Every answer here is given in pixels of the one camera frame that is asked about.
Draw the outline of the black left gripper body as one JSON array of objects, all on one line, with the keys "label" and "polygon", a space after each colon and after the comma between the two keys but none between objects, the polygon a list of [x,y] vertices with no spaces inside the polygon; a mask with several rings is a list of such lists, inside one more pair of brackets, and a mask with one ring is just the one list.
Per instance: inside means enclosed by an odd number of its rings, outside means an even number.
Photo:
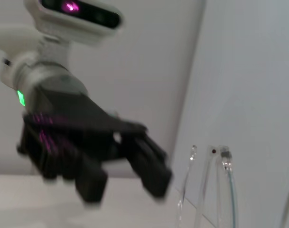
[{"label": "black left gripper body", "polygon": [[113,152],[123,141],[144,139],[147,128],[104,111],[81,92],[56,91],[40,85],[34,90],[34,107],[24,115],[24,152],[59,152],[62,146],[82,152]]}]

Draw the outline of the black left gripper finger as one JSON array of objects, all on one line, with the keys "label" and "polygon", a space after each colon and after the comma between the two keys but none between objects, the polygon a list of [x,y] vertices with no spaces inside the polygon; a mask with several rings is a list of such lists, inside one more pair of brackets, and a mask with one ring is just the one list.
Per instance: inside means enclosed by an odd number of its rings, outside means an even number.
[{"label": "black left gripper finger", "polygon": [[141,180],[143,188],[154,198],[164,199],[173,172],[167,165],[167,154],[146,133],[117,133],[118,150]]},{"label": "black left gripper finger", "polygon": [[29,157],[42,178],[73,181],[85,203],[100,203],[108,175],[82,149],[84,133],[80,126],[42,114],[26,114],[23,121],[18,152]]}]

